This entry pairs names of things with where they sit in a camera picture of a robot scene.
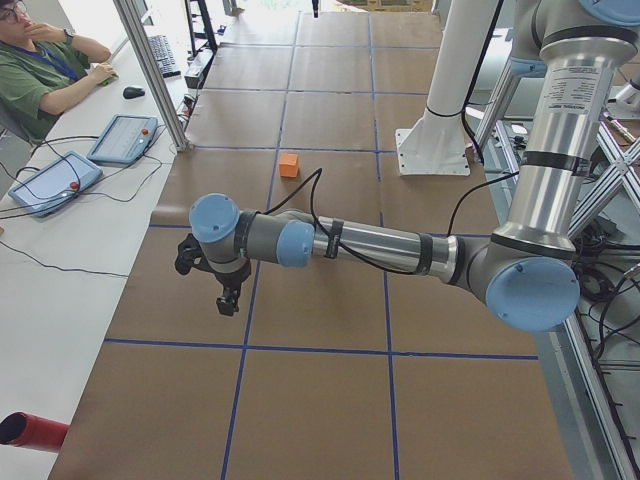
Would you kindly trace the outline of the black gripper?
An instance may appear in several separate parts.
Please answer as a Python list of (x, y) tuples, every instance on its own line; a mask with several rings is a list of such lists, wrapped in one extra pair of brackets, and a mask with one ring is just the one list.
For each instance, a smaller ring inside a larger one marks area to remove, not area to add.
[(228, 263), (216, 263), (208, 259), (207, 263), (215, 278), (223, 285), (222, 293), (216, 299), (219, 314), (235, 315), (239, 311), (240, 288), (251, 275), (251, 262), (236, 259)]

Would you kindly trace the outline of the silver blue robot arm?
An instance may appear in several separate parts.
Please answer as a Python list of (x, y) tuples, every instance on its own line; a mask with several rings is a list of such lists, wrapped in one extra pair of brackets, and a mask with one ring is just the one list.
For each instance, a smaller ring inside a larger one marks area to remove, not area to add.
[(597, 146), (616, 70), (639, 46), (635, 1), (521, 1), (506, 69), (543, 81), (514, 197), (488, 238), (434, 237), (326, 218), (277, 205), (242, 210), (208, 194), (189, 212), (196, 265), (222, 284), (218, 310), (233, 315), (255, 260), (304, 267), (349, 254), (401, 275), (431, 275), (472, 293), (504, 323), (545, 331), (580, 298), (569, 225)]

